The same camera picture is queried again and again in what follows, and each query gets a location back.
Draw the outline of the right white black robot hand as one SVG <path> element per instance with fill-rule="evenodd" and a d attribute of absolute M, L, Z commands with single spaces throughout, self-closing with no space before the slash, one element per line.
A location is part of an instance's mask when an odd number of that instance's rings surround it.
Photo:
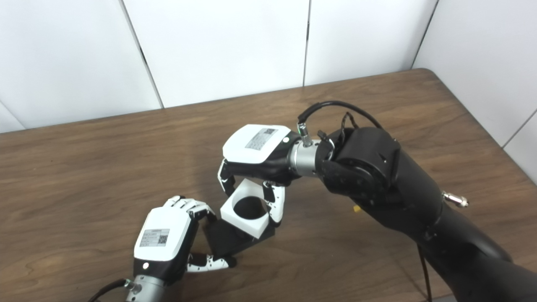
<path fill-rule="evenodd" d="M 284 188 L 301 176 L 294 172 L 290 153 L 299 134 L 286 126 L 243 126 L 223 145 L 223 160 L 217 178 L 230 197 L 235 191 L 235 176 L 262 180 L 261 191 L 269 213 L 270 225 L 277 228 L 283 218 Z"/>

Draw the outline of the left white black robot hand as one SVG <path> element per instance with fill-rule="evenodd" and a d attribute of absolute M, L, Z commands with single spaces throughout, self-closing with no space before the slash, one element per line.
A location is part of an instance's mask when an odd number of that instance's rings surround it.
<path fill-rule="evenodd" d="M 134 277 L 154 277 L 170 286 L 185 273 L 236 267 L 234 257 L 217 258 L 190 250 L 202 219 L 216 222 L 217 216 L 207 203 L 180 195 L 150 210 L 134 246 Z"/>

